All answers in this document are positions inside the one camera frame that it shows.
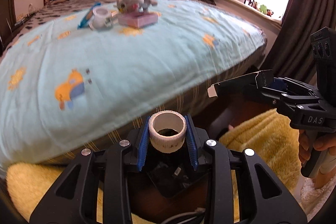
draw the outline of blue bedsheet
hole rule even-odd
[[[260,29],[195,1],[150,11],[158,23],[140,30],[78,30],[83,10],[19,39],[0,63],[0,169],[97,139],[264,45]]]

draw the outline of mattress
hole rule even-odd
[[[2,171],[18,161],[68,163],[83,147],[107,149],[157,111],[196,115],[213,100],[208,87],[243,74],[265,49],[261,29],[192,0],[158,0],[151,11],[159,21],[144,29],[78,30],[97,1],[115,9],[115,0],[42,9],[6,52]]]

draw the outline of white mug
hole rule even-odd
[[[92,10],[93,12],[93,21],[92,26],[95,29],[101,29],[107,26],[107,23],[110,22],[111,12],[101,6],[95,7]]]

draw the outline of fluffy yellow rug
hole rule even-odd
[[[246,121],[221,137],[229,149],[242,151],[251,148],[268,164],[284,185],[293,193],[301,164],[298,159],[298,131],[289,127],[289,119],[276,113],[265,112]],[[62,172],[52,166],[18,163],[7,172],[8,192],[22,216],[30,215],[49,187]],[[98,192],[97,221],[102,223],[102,191]],[[238,194],[234,184],[235,222],[239,221]],[[134,224],[151,224],[132,215]]]

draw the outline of silver screw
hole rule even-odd
[[[88,148],[84,148],[81,153],[83,156],[88,156],[91,154],[91,150]]]
[[[123,147],[128,146],[128,145],[129,145],[129,141],[128,141],[128,140],[121,140],[121,141],[119,142],[119,145],[120,145],[120,146],[123,146]]]
[[[245,154],[248,156],[253,156],[254,150],[252,150],[251,148],[245,149]]]
[[[209,146],[215,146],[217,144],[217,142],[215,140],[207,140],[206,144]]]

